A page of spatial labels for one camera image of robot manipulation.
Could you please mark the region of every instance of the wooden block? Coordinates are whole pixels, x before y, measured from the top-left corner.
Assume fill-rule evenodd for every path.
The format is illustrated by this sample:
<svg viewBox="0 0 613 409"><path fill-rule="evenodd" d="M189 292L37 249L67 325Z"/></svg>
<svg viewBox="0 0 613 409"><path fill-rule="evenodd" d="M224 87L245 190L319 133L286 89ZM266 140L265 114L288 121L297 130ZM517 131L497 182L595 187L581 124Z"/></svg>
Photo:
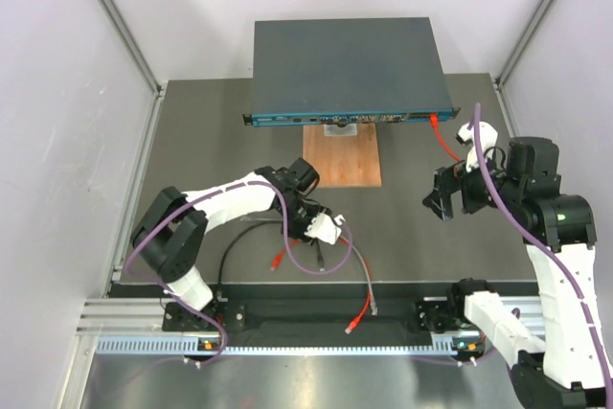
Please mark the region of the wooden block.
<svg viewBox="0 0 613 409"><path fill-rule="evenodd" d="M303 157L319 172L319 187L381 187L375 124L358 124L355 136L325 136L323 126L307 125Z"/></svg>

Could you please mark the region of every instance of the metal table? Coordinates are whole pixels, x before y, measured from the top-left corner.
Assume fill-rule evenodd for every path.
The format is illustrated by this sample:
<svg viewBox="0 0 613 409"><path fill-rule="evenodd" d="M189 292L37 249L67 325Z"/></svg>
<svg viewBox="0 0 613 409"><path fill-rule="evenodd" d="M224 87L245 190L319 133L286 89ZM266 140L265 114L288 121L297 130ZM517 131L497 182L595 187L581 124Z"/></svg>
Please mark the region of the metal table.
<svg viewBox="0 0 613 409"><path fill-rule="evenodd" d="M441 131L454 150L453 137L481 102L484 119L509 136L488 75L446 76L458 119ZM253 128L242 124L249 112L251 80L172 81L169 84L139 201L137 218L168 185L179 190L206 189L271 165L289 165L302 153L299 127ZM318 190L316 199L342 213L355 243L369 259L379 282L453 282L464 277L512 282L534 279L521 238L495 210L457 217L443 224L421 205L431 190L432 173L451 160L437 144L428 123L378 125L383 186L372 189ZM208 281L216 278L220 256L247 225L236 221L204 240L197 266ZM281 249L278 228L264 226L246 236L227 262L224 280L245 283L313 283L284 263L269 264ZM333 264L342 249L326 247ZM296 248L313 263L312 250ZM143 263L134 269L147 270ZM122 283L137 280L122 276ZM362 281L355 262L320 282ZM477 368L431 366L406 356L228 356L196 371L166 363L134 380L113 398L102 398L156 361L155 356L97 355L83 408L310 408L422 407L519 408L503 360L495 354Z"/></svg>
<svg viewBox="0 0 613 409"><path fill-rule="evenodd" d="M441 124L441 132L456 152L459 126L472 116L475 102L483 118L500 133L499 145L509 140L503 114L489 75L446 76L457 119ZM200 190L238 179L257 167L289 166L302 155L299 126L249 127L241 114L249 112L251 80L171 81L161 115L137 210L141 217L159 191L173 185ZM377 138L383 185L380 188L321 189L313 197L352 228L356 245L368 258L376 281L436 282L465 277L490 281L533 280L534 273L521 238L502 215L486 209L474 216L460 213L442 223L421 205L432 189L436 168L452 160L437 143L429 123L378 125ZM197 267L207 281L216 278L219 259L232 238L245 227L235 221L215 229L202 243ZM247 235L234 249L224 279L234 283L312 282L312 277L283 263L275 272L270 262L282 248L279 229L264 226ZM326 247L327 263L338 261L344 249ZM312 248L296 248L312 261ZM142 261L134 270L148 270ZM357 262L326 281L361 281ZM123 282L136 281L126 274Z"/></svg>

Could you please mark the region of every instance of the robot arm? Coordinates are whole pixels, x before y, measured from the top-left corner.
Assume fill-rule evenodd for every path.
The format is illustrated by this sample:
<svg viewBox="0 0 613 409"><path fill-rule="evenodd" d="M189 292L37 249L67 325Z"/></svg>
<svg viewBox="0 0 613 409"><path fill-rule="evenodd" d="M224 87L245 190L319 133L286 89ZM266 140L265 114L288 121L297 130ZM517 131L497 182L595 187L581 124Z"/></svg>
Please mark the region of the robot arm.
<svg viewBox="0 0 613 409"><path fill-rule="evenodd" d="M274 170L264 167L237 181L204 191L181 193L169 187L153 200L136 225L130 241L136 247L179 207L209 195L209 199L194 204L174 220L173 226L158 233L141 252L149 267L174 295L190 307L201 310L213 299L213 292L195 268L204 236L215 227L237 217L270 209L282 210L281 202L271 188L248 187L248 183L267 183L282 193L287 208L287 234L290 238L302 241L319 239L329 244L336 242L340 236L338 225L342 217L332 218L329 208L306 197L306 192L316 187L318 179L317 171L299 158L289 168Z"/></svg>
<svg viewBox="0 0 613 409"><path fill-rule="evenodd" d="M495 146L495 130L480 123L480 131L483 151L488 152ZM458 138L470 144L472 127L464 125ZM454 284L447 299L452 315L482 330L503 355L524 407L604 406L602 368L590 335L590 329L595 329L602 342L593 283L596 231L587 201L578 195L560 194L557 158L558 148L551 140L524 137L511 139L506 166L498 167L491 155L486 160L505 206L571 271L583 300L578 300L560 268L527 241L539 287L546 341L532 336L487 282L465 280ZM449 220L453 217L451 195L457 191L462 193L465 214L495 207L476 164L474 147L466 161L435 172L434 189L423 204L442 220ZM584 306L591 310L593 324L586 324Z"/></svg>

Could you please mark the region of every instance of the purple cable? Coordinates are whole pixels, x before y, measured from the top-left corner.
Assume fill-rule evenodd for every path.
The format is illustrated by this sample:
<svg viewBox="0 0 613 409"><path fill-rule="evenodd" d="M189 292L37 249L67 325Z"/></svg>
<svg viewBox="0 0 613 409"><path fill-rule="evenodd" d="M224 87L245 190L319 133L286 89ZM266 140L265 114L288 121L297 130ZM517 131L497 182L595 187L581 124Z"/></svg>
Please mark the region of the purple cable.
<svg viewBox="0 0 613 409"><path fill-rule="evenodd" d="M581 303L581 309L583 310L583 315L585 316L585 321L587 322L588 328L590 330L590 336L592 337L592 342L594 343L594 349L596 351L596 355L598 357L599 363L602 369L602 378L604 380L604 390L606 392L606 409L613 409L613 382L611 381L611 373L609 372L608 362L606 359L606 353L604 352L604 346L601 343L601 339L598 336L598 332L594 327L594 317L592 316L592 312L590 310L589 305L587 305L583 299L585 296L583 295L583 291L581 290L581 286L577 283L577 280L571 273L571 271L564 265L564 263L559 259L558 256L545 244L535 238L530 232L522 227L522 225L515 220L512 216L511 212L505 206L505 203L502 201L500 194L496 190L491 177L489 176L488 166L486 164L486 157L483 154L483 149L481 147L481 132L479 123L481 122L481 105L477 102L475 104L475 111L473 115L473 124L474 124L474 146L477 150L477 160L479 161L479 169L481 170L481 175L483 176L483 180L488 187L489 194L491 198L494 200L494 203L498 207L498 209L502 212L504 217L511 223L511 225L521 234L521 236L529 241L531 244L540 249L545 256L551 259L554 264L561 270L566 279L569 281L571 287L575 291L577 298Z"/></svg>
<svg viewBox="0 0 613 409"><path fill-rule="evenodd" d="M352 231L350 230L349 226L346 223L343 223L341 228L347 234L347 241L349 243L347 245L347 253L345 254L345 257L339 263L337 263L333 268L331 268L329 270L324 270L323 272L315 271L315 270L310 270L310 269L304 267L303 265L301 265L296 260L294 255L292 254L291 247L289 245L289 237L287 236L287 225L288 225L287 224L287 205L285 204L285 200L284 200L283 194L281 192L279 192L279 190L277 190L276 187L274 187L271 184L269 184L267 182L264 182L264 181L249 181L249 182L247 182L247 185L249 185L249 186L264 186L264 187L267 187L269 189L272 189L274 191L274 193L277 195L277 197L279 198L279 202L281 203L281 209L282 209L283 216L284 216L284 243L285 243L285 251L287 252L287 255L289 256L291 261L294 263L294 265L296 265L300 270L302 270L305 273L308 273L309 275L328 275L330 273L335 272L339 268L341 268L345 264L345 262L347 262L347 260L349 259L349 256L352 254L352 250L353 250L353 235L352 235Z"/></svg>
<svg viewBox="0 0 613 409"><path fill-rule="evenodd" d="M289 258L292 260L292 262L301 270L303 270L306 273L312 274L312 275L326 275L328 273L332 273L336 270L338 270L349 258L350 254L352 253L352 249L353 249L353 242L352 242L352 232L349 228L349 226L347 224L343 224L343 228L346 231L347 235L348 235L348 241L349 241L349 245L348 245L348 250L347 250L347 254L345 255L345 258L340 261L338 264L336 264L333 268L331 268L330 270L327 270L325 272L315 272L313 270L309 270L305 267L302 267L298 261L296 261L296 259L294 258L290 246L289 246L289 239L287 236L287 225L288 225L288 218L287 218L287 206L285 204L285 200L284 200L284 196L281 192L279 192L279 190L277 190L277 188L275 188L274 186L272 186L271 184L267 183L267 182L263 182L263 181L250 181L247 184L234 184L232 186L227 187L225 190L222 189L217 189L216 191L213 191L211 193L207 193L205 195L202 195L200 197L198 197L196 200L193 200L189 203L186 203L182 206L180 206L177 210L175 210L174 212L170 213L170 215L168 215L165 219L163 219L159 224L157 224L153 230L151 232L149 232L149 234L136 246L136 248L134 248L134 250L130 253L130 255L126 258L125 260L125 271L134 276L134 277L138 277L144 280L148 280L148 281L153 281L157 284L159 284L160 286L162 286L162 288L164 288L172 297L172 299L174 299L174 301L179 304L181 307L183 307L184 309L186 309L187 311L189 311L190 313L192 313L193 315L196 315L198 317L200 317L201 319L203 319L204 321L210 323L211 325L213 325L218 331L219 334L221 335L221 345L219 347L219 350L217 351L217 353L212 356L211 358L209 358L206 361L203 361L202 364L211 364L215 361L217 361L220 357L221 354L223 353L223 351L225 350L227 344L228 344L228 334L226 333L225 329L223 328L223 326L218 323L216 320L214 320L213 318L211 318L210 316L206 315L205 313L202 313L201 311L196 310L195 308L190 307L188 304L186 304L185 302L183 302L181 299L179 299L178 297L174 296L171 294L171 289L170 287L165 284L164 282L162 282L161 280L159 280L157 277L150 277L146 274L141 274L141 273L135 273L131 270L131 265L134 263L134 261L136 260L137 256L141 253L141 251L143 251L143 249L145 248L145 246L147 246L163 229L165 229L175 218L181 216L181 214L183 214L184 212L186 212L187 210L189 210L192 206L197 205L198 203L203 202L204 200L208 200L210 198L213 198L215 196L218 196L222 193L225 192L229 192L232 191L234 189L238 189L241 187L246 187L246 186L264 186L264 187L268 187L269 189L272 189L273 192L275 193L275 195L279 198L279 201L281 203L281 207L282 207L282 211L283 211L283 217L284 217L284 224L283 224L283 229L284 229L284 243L285 243L285 249L287 251L287 255L289 256ZM101 390L101 384L99 382L99 377L97 376L96 378L96 382L95 382L95 386L96 389L98 391L98 393L103 397L103 398L112 398L115 395L117 395L119 392L121 392L127 385L129 385L131 382L133 382L136 378L138 378L139 376L147 373L149 370L157 367L160 364L166 363L166 362L170 362L170 361L175 361L175 360L179 360L179 359L183 359L183 358L179 358L177 356L167 356L164 357L162 359L159 359L157 361L154 361L153 363L149 364L148 366L146 366L143 370L139 371L138 373L136 373L135 375L133 375L132 377L130 377L120 388L114 390L113 392L111 392L110 394L104 395L102 393Z"/></svg>
<svg viewBox="0 0 613 409"><path fill-rule="evenodd" d="M145 246L147 246L157 236L157 234L159 234L163 229L165 229L175 218L181 216L183 213L185 213L187 210L189 210L192 206L197 205L198 203L200 203L200 202L202 202L204 200L208 200L210 198L213 198L214 196L218 196L219 194L221 194L223 192L224 191L222 189L218 189L218 190L216 190L214 192L207 193L206 195L202 195L202 196L198 197L196 200L193 200L193 201L191 201L189 203L186 203L186 204L180 206L178 209L176 209L175 211L170 213L159 224L157 224L153 228L153 230L151 232L149 232L149 234L143 239L143 241L141 241L136 246L136 248L134 248L134 251L132 251L132 253L125 260L125 271L127 273L129 273L130 275L135 276L135 277L139 277L139 278L142 278L142 279L145 279L145 280L156 282L157 284L162 286L162 288L164 290L166 290L170 294L172 299L174 299L174 301L178 305L180 305L181 307L186 309L191 314L193 314L193 315L203 319L207 323L213 325L219 331L219 335L221 336L221 345L219 346L219 349L217 350L217 353L214 356L212 356L210 359L204 361L203 362L204 364L211 364L211 363L217 361L221 357L221 354L225 350L226 346L228 345L228 334L226 333L226 331L223 328L223 326L220 323L218 323L216 320L211 318L209 315L207 315L207 314L205 314L205 313L203 313L201 311L198 311L198 310L196 310L193 307L190 307L188 304L183 302L181 299L179 299L178 297L172 295L172 289L170 289L170 287L167 284L165 284L164 282L162 282L160 279L158 279L156 277L150 277L148 275L144 275L144 274L140 274L140 273L134 273L134 272L132 272L132 270L130 270L130 267L131 267L132 263L134 262L134 260L136 259L136 257L141 253L141 251L143 251Z"/></svg>

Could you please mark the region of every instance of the purple wire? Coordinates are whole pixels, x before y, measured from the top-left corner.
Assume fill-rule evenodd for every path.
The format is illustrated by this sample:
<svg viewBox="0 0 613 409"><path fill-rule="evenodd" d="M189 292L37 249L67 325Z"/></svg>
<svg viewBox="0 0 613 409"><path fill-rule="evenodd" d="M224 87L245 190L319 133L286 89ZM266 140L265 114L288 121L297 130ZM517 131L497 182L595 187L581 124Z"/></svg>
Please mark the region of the purple wire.
<svg viewBox="0 0 613 409"><path fill-rule="evenodd" d="M296 261L296 259L294 258L294 255L291 252L291 248L289 245L289 238L287 236L287 225L288 225L288 217L287 217L287 206L285 204L285 200L284 200L284 196L283 194L273 185L267 183L267 182L263 182L263 181L249 181L247 184L243 184L243 183L238 183L238 184L233 184L232 186L227 187L225 190L222 189L217 189L216 191L213 191L211 193L207 193L205 195L202 195L200 197L198 197L195 200L190 201L189 203L186 203L182 206L180 206L178 209L176 209L175 211L173 211L172 213L170 213L166 218L164 218L159 224L157 224L153 230L151 230L151 232L149 232L149 234L134 248L134 250L130 253L130 255L126 258L125 260L125 271L134 276L134 277L138 277L144 280L148 280L151 282L155 282L157 284L159 284L160 286L162 286L162 288L164 288L172 297L172 299L174 299L174 301L179 304L181 307L183 307L184 309L186 309L187 311L189 311L190 313L192 313L195 316L200 317L201 319L203 319L204 321L210 323L211 325L213 325L218 331L219 334L221 335L221 345L219 346L219 349L217 351L217 353L212 356L211 358L209 358L206 361L203 361L202 364L211 364L215 361L217 361L220 357L221 354L223 353L223 351L225 350L227 344L228 344L228 334L225 331L225 329L223 328L223 326L218 323L215 319L211 318L210 316L206 315L205 313L196 310L195 308L192 308L191 306L189 306L188 304L186 304L185 302L183 302L181 299L179 299L178 297L172 295L172 290L170 289L170 287L165 284L164 282L162 282L160 279L158 279L157 277L151 277L147 274L141 274L141 273L135 273L131 270L131 265L134 263L134 261L136 260L136 258L138 257L138 255L143 251L143 249L145 248L145 246L147 246L163 229L165 229L174 219L176 219L177 217L181 216L183 213L185 213L187 210L189 210L191 207L197 205L198 203L203 202L204 200L208 200L211 199L215 196L218 196L222 193L226 193L229 191L232 191L234 189L238 189L241 187L246 187L246 186L264 186L264 187L268 187L269 189L272 189L272 191L275 193L275 195L279 198L279 201L281 203L281 207L282 207L282 211L283 211L283 217L284 217L284 224L283 224L283 230L284 230L284 243L285 243L285 250L287 251L287 255L289 256L289 258L292 260L292 262L302 271L312 274L312 275L326 275L328 273L332 273L336 270L338 270L349 258L349 256L352 253L352 249L353 249L353 239L352 239L352 232L349 228L349 226L347 224L343 224L342 227L345 230L345 232L347 233L348 236L348 250L347 250L347 254L345 255L345 258L343 258L342 261L340 261L339 263L337 263L333 268L331 268L330 270L327 270L325 272L316 272L313 270L309 270L303 266L301 266L298 261ZM117 395L119 392L121 392L127 385L129 385L131 382L133 382L136 378L138 378L139 376L147 373L149 370L157 367L160 364L166 363L166 362L170 362L170 361L175 361L175 360L179 360L179 359L183 359L177 356L167 356L164 357L162 359L159 359L157 361L154 361L153 363L149 364L148 366L146 366L144 369L142 369L141 371L139 371L138 373L136 373L135 375L133 375L132 377L130 377L120 388L114 390L113 392L109 393L109 394L104 394L102 392L102 386L100 384L100 377L97 375L96 376L96 381L95 381L95 387L98 391L98 393L103 397L103 398L112 398L115 395Z"/></svg>
<svg viewBox="0 0 613 409"><path fill-rule="evenodd" d="M264 186L264 187L268 187L269 189L272 189L274 191L274 193L277 195L277 197L279 198L279 202L281 203L281 209L282 209L283 216L284 216L284 227L283 227L283 230L284 230L285 251L287 252L287 255L289 256L291 261L294 263L294 265L296 265L300 270L302 270L305 273L308 273L309 275L328 275L330 273L335 272L339 268L341 268L345 264L345 262L347 262L347 260L349 259L349 256L352 254L352 250L353 250L353 235L352 235L352 231L350 230L349 226L346 223L343 223L341 225L341 228L347 234L347 241L348 241L347 253L345 254L345 257L339 263L337 263L333 268L331 268L329 270L324 270L322 272L315 271L315 270L310 270L310 269L304 267L303 265L301 265L296 260L296 258L294 257L293 253L291 252L291 247L290 247L290 244L289 244L289 237L287 236L287 225L288 225L288 222L287 222L287 206L285 204L284 196L281 194L281 192L279 192L279 190L277 190L276 187L272 186L271 184L269 184L267 182L263 182L263 181L249 181L249 182L247 182L247 185L249 185L249 186Z"/></svg>
<svg viewBox="0 0 613 409"><path fill-rule="evenodd" d="M486 164L486 157L483 154L483 149L481 147L481 132L479 123L481 122L481 105L477 102L475 104L475 111L473 115L473 124L474 124L474 146L477 150L477 160L479 161L479 169L481 170L481 175L483 176L483 180L488 187L489 194L491 198L494 200L494 203L498 207L498 209L502 212L504 217L511 223L511 225L521 234L521 236L529 241L531 244L540 249L545 255L551 259L554 264L561 270L566 279L569 281L571 287L575 291L577 298L580 301L581 309L583 310L583 315L585 316L585 321L587 322L588 328L590 330L590 336L592 337L592 342L594 343L594 349L596 351L596 355L598 357L599 363L602 369L602 377L604 380L604 390L606 392L606 409L613 409L613 382L611 381L611 373L609 372L608 362L606 359L606 353L604 351L604 346L602 345L601 339L598 336L598 332L596 331L596 327L594 326L594 317L592 316L592 312L590 310L589 305L587 305L583 300L585 296L583 295L583 291L581 290L581 286L571 273L571 271L564 265L564 263L559 259L558 256L545 244L535 238L530 232L522 227L522 225L515 220L512 216L511 212L505 206L505 203L502 201L500 194L496 190L491 177L489 176L488 166Z"/></svg>

